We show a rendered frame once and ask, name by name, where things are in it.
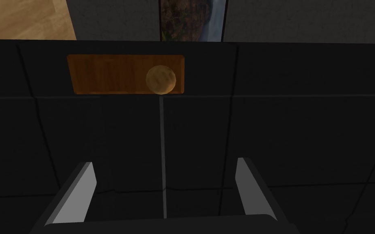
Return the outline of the round tan potato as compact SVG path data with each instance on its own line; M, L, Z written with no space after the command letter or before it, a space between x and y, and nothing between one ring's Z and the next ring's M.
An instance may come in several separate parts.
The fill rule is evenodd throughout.
M175 73L167 66L154 66L146 74L146 85L155 94L168 94L176 85Z

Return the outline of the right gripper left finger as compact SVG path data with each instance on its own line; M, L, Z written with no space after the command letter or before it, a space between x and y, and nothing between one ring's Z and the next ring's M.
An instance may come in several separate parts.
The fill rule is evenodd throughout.
M79 163L35 225L83 222L96 185L93 163Z

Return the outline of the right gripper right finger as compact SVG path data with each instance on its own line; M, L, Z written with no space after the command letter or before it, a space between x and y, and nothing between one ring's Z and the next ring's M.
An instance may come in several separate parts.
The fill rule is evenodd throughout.
M250 158L238 158L235 182L246 215L269 215L276 221L288 222Z

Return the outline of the framed landscape picture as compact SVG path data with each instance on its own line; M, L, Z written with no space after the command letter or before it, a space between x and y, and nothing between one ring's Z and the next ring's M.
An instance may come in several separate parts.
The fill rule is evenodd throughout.
M223 41L228 1L159 0L160 40Z

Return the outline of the brown wooden board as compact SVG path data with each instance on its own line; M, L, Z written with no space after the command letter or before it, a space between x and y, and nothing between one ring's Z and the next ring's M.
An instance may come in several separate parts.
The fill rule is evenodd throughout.
M184 93L185 57L159 54L69 54L70 77L75 94L153 94L146 83L148 71L157 65L175 73L170 94Z

